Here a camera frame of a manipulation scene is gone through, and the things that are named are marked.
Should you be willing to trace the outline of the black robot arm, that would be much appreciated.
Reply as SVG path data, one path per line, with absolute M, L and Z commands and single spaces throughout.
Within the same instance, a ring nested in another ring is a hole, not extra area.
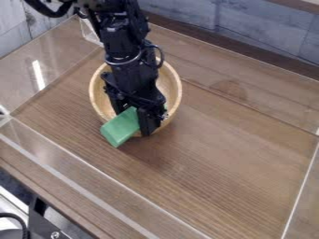
M 147 39 L 150 25 L 139 0 L 58 0 L 58 9 L 42 0 L 24 1 L 50 18 L 60 18 L 72 10 L 90 21 L 111 68 L 102 78 L 114 110 L 122 113 L 135 107 L 141 134 L 151 135 L 166 114 L 166 97 L 158 88 L 165 54 Z

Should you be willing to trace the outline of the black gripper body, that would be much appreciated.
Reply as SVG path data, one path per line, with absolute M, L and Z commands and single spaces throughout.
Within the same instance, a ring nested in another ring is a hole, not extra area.
M 134 94 L 131 106 L 155 108 L 166 104 L 166 97 L 157 85 L 161 65 L 155 55 L 142 55 L 131 59 L 107 55 L 106 63 L 111 70 L 102 73 L 105 84 Z

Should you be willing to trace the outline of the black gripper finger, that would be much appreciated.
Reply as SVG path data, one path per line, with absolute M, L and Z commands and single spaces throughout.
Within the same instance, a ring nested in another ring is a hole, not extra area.
M 161 127 L 162 122 L 167 119 L 167 107 L 161 105 L 155 108 L 141 107 L 138 109 L 141 134 L 150 136 Z
M 105 92 L 109 96 L 114 111 L 117 114 L 122 112 L 133 105 L 134 94 L 121 91 L 110 84 L 105 84 Z

